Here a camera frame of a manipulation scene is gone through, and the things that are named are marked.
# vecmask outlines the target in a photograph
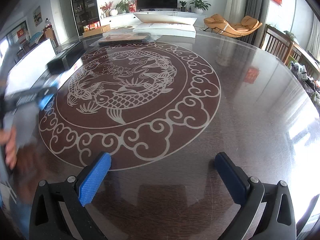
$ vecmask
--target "blue gripper pad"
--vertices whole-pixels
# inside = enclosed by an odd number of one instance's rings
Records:
[[[218,153],[214,159],[214,166],[217,169],[224,185],[226,185],[234,203],[243,205],[247,201],[247,193],[250,184],[248,176],[244,171],[234,165],[224,153]]]
[[[91,203],[110,166],[111,155],[104,153],[79,186],[79,201],[83,207]]]
[[[58,82],[57,81],[53,81],[50,86],[51,87],[57,87],[58,88]],[[49,103],[50,99],[54,96],[54,94],[51,95],[46,95],[42,100],[40,100],[40,102],[38,103],[39,109],[42,111],[45,106]]]

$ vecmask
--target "white sheer curtain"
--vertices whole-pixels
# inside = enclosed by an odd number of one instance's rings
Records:
[[[309,50],[317,60],[320,60],[320,22],[316,15],[313,16],[312,32],[307,50]]]
[[[247,0],[228,0],[224,18],[230,23],[239,23],[244,17],[245,3]]]

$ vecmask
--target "curtain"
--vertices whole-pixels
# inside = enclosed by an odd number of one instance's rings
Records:
[[[260,21],[261,10],[262,0],[247,0],[244,15],[249,15]],[[253,32],[250,35],[241,37],[240,40],[253,45],[256,35],[257,32]]]
[[[244,17],[246,0],[227,0],[224,18],[230,23],[239,23]]]
[[[320,22],[316,15],[313,16],[313,26],[307,50],[317,59],[320,60]]]

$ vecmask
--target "orange lounge chair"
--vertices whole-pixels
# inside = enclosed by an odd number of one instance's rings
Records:
[[[220,14],[204,19],[204,24],[207,25],[205,31],[210,28],[211,32],[214,30],[217,34],[231,38],[249,35],[262,25],[257,19],[248,15],[241,20],[241,23],[230,24]]]

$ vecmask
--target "round table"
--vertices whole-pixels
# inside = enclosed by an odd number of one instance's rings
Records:
[[[320,192],[319,115],[273,55],[199,32],[89,47],[82,61],[44,111],[16,113],[30,137],[13,176],[17,207],[30,208],[41,179],[77,175],[101,150],[111,171],[86,209],[110,240],[217,239],[239,210],[212,162],[222,151],[248,176],[285,180],[296,222]]]

